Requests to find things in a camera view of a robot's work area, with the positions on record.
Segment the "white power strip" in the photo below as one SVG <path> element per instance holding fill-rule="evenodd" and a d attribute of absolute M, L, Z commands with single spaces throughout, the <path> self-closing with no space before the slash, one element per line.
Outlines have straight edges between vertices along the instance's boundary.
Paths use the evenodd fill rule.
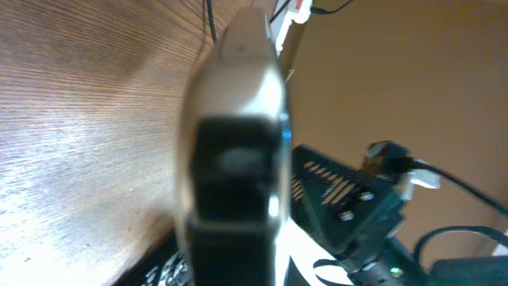
<path fill-rule="evenodd" d="M 305 24 L 311 15 L 313 0 L 278 0 L 275 12 L 269 18 L 272 42 L 277 56 L 283 50 L 284 41 L 292 24 Z"/>

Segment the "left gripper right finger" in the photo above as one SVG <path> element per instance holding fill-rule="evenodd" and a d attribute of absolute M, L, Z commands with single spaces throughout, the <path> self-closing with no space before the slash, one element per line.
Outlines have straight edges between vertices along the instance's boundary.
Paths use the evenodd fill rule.
<path fill-rule="evenodd" d="M 197 285 L 273 285 L 281 225 L 269 208 L 279 199 L 280 124 L 205 118 L 187 167 L 194 208 L 186 219 Z"/>

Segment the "black smartphone with white circles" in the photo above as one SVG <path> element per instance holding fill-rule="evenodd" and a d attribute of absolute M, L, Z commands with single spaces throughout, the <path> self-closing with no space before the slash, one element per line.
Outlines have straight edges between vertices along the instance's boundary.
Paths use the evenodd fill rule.
<path fill-rule="evenodd" d="M 271 38 L 269 19 L 264 10 L 248 7 L 238 11 L 222 38 L 187 85 L 180 119 L 176 151 L 175 220 L 179 247 L 190 266 L 186 219 L 194 208 L 194 195 L 187 167 L 196 142 L 199 122 L 205 118 L 257 117 L 280 124 L 280 194 L 269 208 L 280 217 L 275 238 L 275 270 L 282 285 L 287 276 L 290 255 L 284 245 L 291 208 L 291 117 L 283 74 Z"/>

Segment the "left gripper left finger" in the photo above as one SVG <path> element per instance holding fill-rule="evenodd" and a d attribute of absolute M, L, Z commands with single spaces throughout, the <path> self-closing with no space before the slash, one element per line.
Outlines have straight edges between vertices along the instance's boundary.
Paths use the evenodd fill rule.
<path fill-rule="evenodd" d="M 124 286 L 188 286 L 189 265 L 179 251 L 174 234 L 151 246 L 145 255 L 119 278 Z"/>

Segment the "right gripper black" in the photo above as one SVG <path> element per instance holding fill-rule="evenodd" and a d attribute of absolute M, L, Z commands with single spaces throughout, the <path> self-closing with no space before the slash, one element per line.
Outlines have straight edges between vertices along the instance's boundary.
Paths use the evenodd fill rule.
<path fill-rule="evenodd" d="M 292 163 L 294 220 L 347 270 L 375 260 L 403 221 L 398 190 L 305 145 Z"/>

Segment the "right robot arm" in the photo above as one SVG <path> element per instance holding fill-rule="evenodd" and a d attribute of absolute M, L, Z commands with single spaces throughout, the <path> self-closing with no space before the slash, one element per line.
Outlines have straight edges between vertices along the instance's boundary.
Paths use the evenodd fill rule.
<path fill-rule="evenodd" d="M 425 247 L 444 234 L 472 233 L 507 245 L 506 234 L 488 226 L 446 226 L 419 238 L 408 250 L 395 236 L 405 221 L 403 207 L 419 185 L 438 189 L 445 179 L 501 215 L 507 207 L 462 179 L 411 157 L 393 141 L 368 147 L 359 169 L 308 146 L 292 153 L 292 218 L 329 259 L 314 269 L 343 269 L 354 285 L 505 285 L 507 257 L 467 257 L 421 265 Z"/>

